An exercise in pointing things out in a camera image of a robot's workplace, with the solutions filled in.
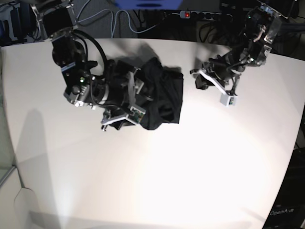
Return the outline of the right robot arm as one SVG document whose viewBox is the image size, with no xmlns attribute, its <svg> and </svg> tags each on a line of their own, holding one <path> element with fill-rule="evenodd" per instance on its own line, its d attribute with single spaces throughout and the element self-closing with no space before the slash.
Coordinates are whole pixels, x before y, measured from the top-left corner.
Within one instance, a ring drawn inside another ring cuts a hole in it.
<svg viewBox="0 0 305 229">
<path fill-rule="evenodd" d="M 52 58 L 66 83 L 64 96 L 76 106 L 104 109 L 102 130 L 138 125 L 146 110 L 136 102 L 144 87 L 141 70 L 108 59 L 98 42 L 78 29 L 71 0 L 31 0 L 41 37 L 52 44 Z"/>
</svg>

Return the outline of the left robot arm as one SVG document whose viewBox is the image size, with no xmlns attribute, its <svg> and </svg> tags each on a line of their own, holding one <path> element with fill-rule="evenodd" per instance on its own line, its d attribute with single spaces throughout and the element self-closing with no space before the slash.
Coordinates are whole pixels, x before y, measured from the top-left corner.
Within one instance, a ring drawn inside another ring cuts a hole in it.
<svg viewBox="0 0 305 229">
<path fill-rule="evenodd" d="M 206 90 L 216 87 L 221 92 L 220 102 L 225 106 L 236 103 L 236 88 L 246 67 L 265 64 L 272 45 L 284 26 L 282 19 L 291 14 L 293 0 L 260 0 L 240 19 L 240 29 L 234 35 L 231 50 L 203 62 L 201 68 L 193 69 L 195 86 Z"/>
</svg>

